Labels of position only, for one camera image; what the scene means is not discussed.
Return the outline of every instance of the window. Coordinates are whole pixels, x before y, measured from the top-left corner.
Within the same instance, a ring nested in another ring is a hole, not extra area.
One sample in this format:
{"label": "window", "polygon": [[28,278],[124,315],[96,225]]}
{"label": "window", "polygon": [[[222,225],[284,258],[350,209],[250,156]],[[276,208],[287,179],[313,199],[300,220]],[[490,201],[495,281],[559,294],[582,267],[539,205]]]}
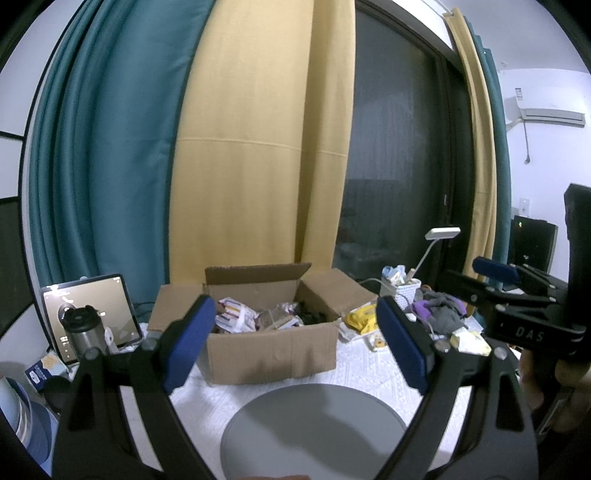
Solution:
{"label": "window", "polygon": [[[355,279],[416,266],[449,215],[449,122],[439,58],[357,11],[355,97],[334,265]],[[423,281],[439,264],[431,255]]]}

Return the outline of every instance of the white basket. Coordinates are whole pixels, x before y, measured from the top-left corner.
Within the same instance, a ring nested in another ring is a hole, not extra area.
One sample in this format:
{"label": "white basket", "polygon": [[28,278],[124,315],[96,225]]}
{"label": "white basket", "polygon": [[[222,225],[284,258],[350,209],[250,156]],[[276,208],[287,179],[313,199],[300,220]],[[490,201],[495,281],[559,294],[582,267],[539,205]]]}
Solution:
{"label": "white basket", "polygon": [[[382,278],[385,284],[388,284],[388,280]],[[417,293],[417,289],[421,288],[421,281],[418,278],[413,278],[408,285],[400,285],[395,287],[394,285],[386,286],[382,283],[379,289],[379,296],[385,297],[386,295],[392,295],[394,301],[402,310],[410,308],[411,303],[414,302],[414,296]]]}

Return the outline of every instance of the tablet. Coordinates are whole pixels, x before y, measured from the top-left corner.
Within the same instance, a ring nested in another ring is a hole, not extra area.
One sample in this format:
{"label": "tablet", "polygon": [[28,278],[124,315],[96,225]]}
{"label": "tablet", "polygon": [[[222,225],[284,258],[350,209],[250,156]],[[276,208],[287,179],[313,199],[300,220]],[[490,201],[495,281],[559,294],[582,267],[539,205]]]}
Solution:
{"label": "tablet", "polygon": [[101,316],[104,327],[110,327],[118,347],[142,338],[129,295],[120,274],[85,278],[41,289],[41,302],[51,326],[57,353],[66,365],[77,362],[68,335],[61,321],[66,310],[93,306]]}

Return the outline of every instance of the person's hand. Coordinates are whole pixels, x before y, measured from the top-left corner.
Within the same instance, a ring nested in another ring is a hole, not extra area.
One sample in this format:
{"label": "person's hand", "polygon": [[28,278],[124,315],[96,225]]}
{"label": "person's hand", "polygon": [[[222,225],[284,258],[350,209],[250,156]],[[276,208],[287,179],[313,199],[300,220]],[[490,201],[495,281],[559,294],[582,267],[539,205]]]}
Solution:
{"label": "person's hand", "polygon": [[[574,392],[554,421],[552,429],[557,433],[571,432],[579,426],[591,407],[591,363],[558,360],[554,375],[561,385],[574,387]],[[535,381],[534,357],[529,350],[524,350],[519,359],[519,376],[530,409],[534,411],[540,408],[544,394]]]}

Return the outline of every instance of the yellow curtain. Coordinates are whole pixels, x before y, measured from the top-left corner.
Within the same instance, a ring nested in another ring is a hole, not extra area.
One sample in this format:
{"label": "yellow curtain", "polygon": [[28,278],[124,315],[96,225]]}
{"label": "yellow curtain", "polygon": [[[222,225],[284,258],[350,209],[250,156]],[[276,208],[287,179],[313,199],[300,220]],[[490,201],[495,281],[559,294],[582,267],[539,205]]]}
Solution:
{"label": "yellow curtain", "polygon": [[476,185],[470,242],[463,273],[482,281],[483,277],[472,269],[472,261],[478,256],[492,257],[496,224],[496,157],[491,103],[478,54],[464,16],[454,8],[452,14],[445,14],[444,18],[464,65],[472,111]]}
{"label": "yellow curtain", "polygon": [[354,68],[354,0],[216,1],[177,137],[172,283],[211,265],[330,268]]}

